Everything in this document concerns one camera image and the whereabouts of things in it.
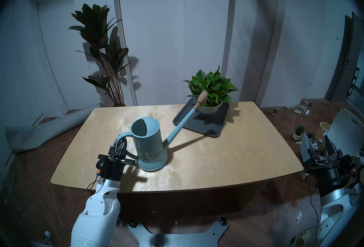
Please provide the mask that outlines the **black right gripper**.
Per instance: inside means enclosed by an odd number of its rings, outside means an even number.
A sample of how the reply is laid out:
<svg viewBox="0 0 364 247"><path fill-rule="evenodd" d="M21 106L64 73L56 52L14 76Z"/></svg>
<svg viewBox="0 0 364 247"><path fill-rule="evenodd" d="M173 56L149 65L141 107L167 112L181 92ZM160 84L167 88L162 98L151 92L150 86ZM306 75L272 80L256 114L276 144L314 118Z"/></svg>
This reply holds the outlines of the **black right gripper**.
<svg viewBox="0 0 364 247"><path fill-rule="evenodd" d="M335 150L328 135L325 135L325 148L330 160L329 163L313 162L317 156L306 133L303 134L300 142L300 156L305 172L315 177L315 187L318 188L321 198L349 183L349 158L343 158L341 149Z"/></svg>

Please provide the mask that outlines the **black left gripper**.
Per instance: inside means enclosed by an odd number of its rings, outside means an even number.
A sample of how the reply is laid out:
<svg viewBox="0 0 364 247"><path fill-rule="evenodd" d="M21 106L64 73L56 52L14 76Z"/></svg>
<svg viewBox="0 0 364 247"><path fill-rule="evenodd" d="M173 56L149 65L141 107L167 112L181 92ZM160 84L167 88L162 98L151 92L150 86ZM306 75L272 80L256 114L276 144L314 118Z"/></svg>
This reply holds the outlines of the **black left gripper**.
<svg viewBox="0 0 364 247"><path fill-rule="evenodd" d="M127 159L127 139L114 141L109 155L98 155L98 176L111 181L120 181L126 165L134 166L135 159Z"/></svg>

